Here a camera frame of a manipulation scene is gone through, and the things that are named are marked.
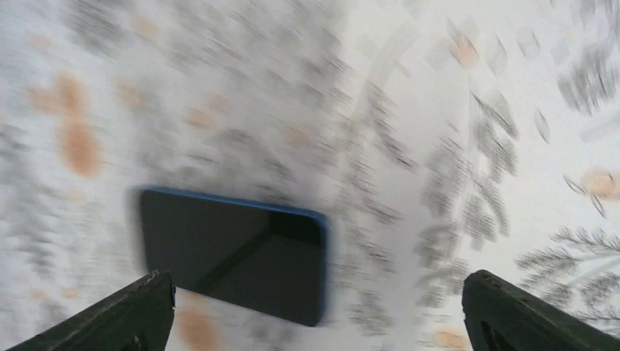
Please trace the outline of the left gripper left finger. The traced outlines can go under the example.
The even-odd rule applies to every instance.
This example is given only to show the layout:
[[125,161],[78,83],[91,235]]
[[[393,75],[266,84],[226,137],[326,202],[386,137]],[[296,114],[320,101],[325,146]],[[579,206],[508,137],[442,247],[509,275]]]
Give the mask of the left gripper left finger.
[[11,350],[164,350],[174,316],[172,276],[154,271]]

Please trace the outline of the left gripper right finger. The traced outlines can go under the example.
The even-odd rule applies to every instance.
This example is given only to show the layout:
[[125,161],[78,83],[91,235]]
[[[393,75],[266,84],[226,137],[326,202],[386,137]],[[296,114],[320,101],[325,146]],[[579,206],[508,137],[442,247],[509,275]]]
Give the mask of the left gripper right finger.
[[619,340],[479,270],[464,280],[464,324],[474,351],[618,350]]

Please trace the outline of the black smartphone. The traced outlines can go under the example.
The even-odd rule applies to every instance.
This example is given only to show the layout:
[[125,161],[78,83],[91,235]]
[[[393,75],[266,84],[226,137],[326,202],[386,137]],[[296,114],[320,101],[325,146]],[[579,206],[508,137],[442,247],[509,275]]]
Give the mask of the black smartphone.
[[307,327],[327,309],[330,224],[288,205],[134,189],[143,264],[176,287]]

